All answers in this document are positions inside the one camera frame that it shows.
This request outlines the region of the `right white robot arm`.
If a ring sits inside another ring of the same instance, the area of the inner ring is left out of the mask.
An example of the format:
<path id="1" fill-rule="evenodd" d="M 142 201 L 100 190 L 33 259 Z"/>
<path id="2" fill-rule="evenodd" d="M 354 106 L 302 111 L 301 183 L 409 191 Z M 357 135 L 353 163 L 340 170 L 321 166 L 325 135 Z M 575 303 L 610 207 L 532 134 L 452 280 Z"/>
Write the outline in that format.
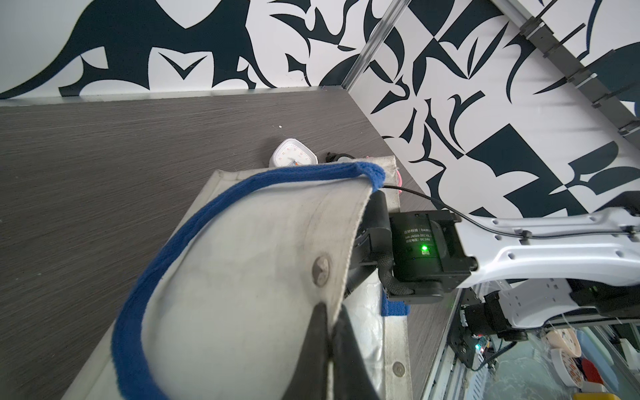
<path id="1" fill-rule="evenodd" d="M 572 217 L 501 219 L 451 208 L 392 213 L 377 192 L 356 233 L 346 293 L 373 273 L 391 300 L 416 304 L 509 281 L 461 312 L 461 325 L 477 336 L 518 341 L 565 313 L 636 320 L 639 195 Z"/>

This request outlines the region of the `white square alarm clock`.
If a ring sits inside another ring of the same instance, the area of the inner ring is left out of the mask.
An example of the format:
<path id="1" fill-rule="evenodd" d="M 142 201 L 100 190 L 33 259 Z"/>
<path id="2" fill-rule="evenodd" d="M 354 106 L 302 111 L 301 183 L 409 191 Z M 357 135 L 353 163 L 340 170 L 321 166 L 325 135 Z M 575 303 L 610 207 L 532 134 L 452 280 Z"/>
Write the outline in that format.
<path id="1" fill-rule="evenodd" d="M 310 166 L 318 164 L 318 157 L 307 146 L 294 138 L 284 140 L 274 151 L 270 168 Z"/>

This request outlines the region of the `white canvas bag blue handles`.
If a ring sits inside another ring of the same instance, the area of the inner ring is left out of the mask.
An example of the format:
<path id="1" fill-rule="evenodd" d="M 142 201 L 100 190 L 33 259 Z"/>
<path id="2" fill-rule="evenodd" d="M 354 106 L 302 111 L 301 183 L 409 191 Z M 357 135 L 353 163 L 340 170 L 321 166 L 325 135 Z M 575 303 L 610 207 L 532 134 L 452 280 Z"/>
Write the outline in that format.
<path id="1" fill-rule="evenodd" d="M 313 308 L 331 334 L 345 306 L 384 396 L 381 286 L 345 295 L 370 196 L 396 183 L 394 157 L 216 171 L 144 270 L 67 399 L 282 399 Z"/>

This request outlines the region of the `pink alarm clock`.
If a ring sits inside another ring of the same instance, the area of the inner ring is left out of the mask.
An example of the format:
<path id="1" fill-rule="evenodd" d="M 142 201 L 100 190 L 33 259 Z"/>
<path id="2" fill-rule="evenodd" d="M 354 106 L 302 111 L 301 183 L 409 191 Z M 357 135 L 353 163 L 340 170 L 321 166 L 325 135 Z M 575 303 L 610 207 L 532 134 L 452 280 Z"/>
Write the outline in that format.
<path id="1" fill-rule="evenodd" d="M 399 186 L 401 188 L 403 186 L 403 178 L 402 178 L 402 175 L 400 173 L 399 168 L 396 169 L 395 173 L 396 173 L 396 183 L 398 184 L 397 186 Z"/>

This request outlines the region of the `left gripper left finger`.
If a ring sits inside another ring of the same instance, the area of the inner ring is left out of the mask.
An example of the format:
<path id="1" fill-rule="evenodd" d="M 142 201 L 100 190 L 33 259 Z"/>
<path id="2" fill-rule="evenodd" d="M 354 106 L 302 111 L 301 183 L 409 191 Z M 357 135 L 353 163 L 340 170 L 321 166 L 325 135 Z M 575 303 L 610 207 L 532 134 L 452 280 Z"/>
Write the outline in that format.
<path id="1" fill-rule="evenodd" d="M 313 308 L 296 368 L 282 399 L 326 399 L 329 356 L 327 305 L 318 303 Z"/>

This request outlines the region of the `black round alarm clock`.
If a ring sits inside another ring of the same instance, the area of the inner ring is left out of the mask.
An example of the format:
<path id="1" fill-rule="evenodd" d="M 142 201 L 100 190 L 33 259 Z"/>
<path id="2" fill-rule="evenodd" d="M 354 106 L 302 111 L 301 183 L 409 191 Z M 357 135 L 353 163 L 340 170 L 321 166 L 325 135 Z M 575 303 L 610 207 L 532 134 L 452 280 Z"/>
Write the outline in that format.
<path id="1" fill-rule="evenodd" d="M 348 153 L 328 153 L 325 162 L 326 163 L 340 163 L 348 160 L 353 160 L 354 156 Z"/>

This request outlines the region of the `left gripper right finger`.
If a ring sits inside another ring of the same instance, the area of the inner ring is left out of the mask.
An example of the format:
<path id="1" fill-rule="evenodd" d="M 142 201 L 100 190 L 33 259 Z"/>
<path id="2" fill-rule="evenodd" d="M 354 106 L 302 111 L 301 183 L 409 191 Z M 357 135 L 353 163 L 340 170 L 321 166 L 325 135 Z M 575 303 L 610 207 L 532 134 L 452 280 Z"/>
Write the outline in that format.
<path id="1" fill-rule="evenodd" d="M 341 306 L 331 334 L 333 398 L 379 399 L 366 370 L 348 310 Z"/>

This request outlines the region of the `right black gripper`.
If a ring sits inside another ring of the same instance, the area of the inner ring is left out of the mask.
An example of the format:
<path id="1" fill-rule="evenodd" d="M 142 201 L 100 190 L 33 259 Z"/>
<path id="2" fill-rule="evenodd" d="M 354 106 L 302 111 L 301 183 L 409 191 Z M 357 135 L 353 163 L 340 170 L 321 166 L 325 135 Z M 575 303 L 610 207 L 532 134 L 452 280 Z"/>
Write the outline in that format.
<path id="1" fill-rule="evenodd" d="M 386 196 L 377 191 L 370 196 L 357 229 L 345 295 L 351 295 L 378 269 L 381 256 L 393 257 L 393 241 Z"/>

